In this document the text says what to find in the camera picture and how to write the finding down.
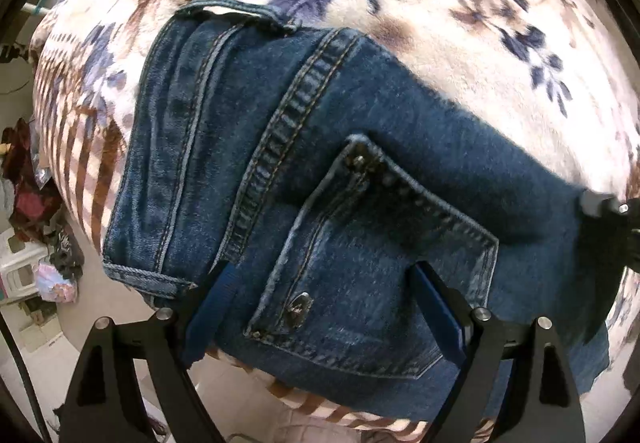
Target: rivet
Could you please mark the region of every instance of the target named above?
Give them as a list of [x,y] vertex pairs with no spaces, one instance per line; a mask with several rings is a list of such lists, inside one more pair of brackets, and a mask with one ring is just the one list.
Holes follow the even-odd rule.
[[540,317],[538,319],[538,325],[543,329],[551,329],[553,322],[549,320],[547,317]]
[[172,316],[174,316],[174,310],[171,308],[160,308],[156,311],[156,318],[158,320],[169,320]]
[[476,308],[474,309],[474,315],[481,322],[487,322],[491,318],[491,311],[487,308]]
[[111,319],[109,317],[100,317],[95,321],[96,329],[106,329],[109,324],[111,324]]
[[287,307],[287,320],[293,328],[299,328],[306,319],[306,315],[314,300],[306,291],[295,297]]
[[364,156],[356,156],[353,158],[353,168],[360,171],[364,168],[367,160],[364,159]]

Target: floral blanket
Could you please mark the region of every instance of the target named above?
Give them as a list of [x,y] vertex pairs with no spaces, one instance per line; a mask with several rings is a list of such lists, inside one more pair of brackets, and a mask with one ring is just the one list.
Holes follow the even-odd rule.
[[[62,0],[31,41],[42,150],[98,251],[146,54],[187,1]],[[604,0],[248,1],[279,6],[307,25],[368,33],[566,181],[620,198],[640,195],[640,70]],[[612,361],[638,312],[639,285],[638,275],[624,274],[607,319]],[[426,427],[352,412],[262,378],[291,407],[342,425],[385,428],[403,441],[419,439]]]

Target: jeans back pocket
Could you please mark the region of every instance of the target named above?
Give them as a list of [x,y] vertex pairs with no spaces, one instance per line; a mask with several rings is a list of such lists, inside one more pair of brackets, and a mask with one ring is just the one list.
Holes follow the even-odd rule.
[[486,306],[498,240],[351,136],[296,218],[245,336],[318,365],[417,378],[439,358],[406,268]]

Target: white plastic stool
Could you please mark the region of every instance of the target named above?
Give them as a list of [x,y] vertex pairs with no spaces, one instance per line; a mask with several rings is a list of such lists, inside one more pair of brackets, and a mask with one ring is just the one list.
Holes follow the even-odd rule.
[[27,297],[36,293],[33,278],[38,261],[49,254],[46,245],[12,239],[14,229],[0,234],[0,300]]

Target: jeans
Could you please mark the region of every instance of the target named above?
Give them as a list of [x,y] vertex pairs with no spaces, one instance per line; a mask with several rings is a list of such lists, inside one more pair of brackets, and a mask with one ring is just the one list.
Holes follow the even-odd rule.
[[503,320],[550,317],[580,392],[608,365],[620,233],[580,214],[583,190],[356,30],[204,0],[146,61],[104,262],[159,307],[231,261],[212,343],[352,409],[431,420],[457,368],[412,298],[420,259]]

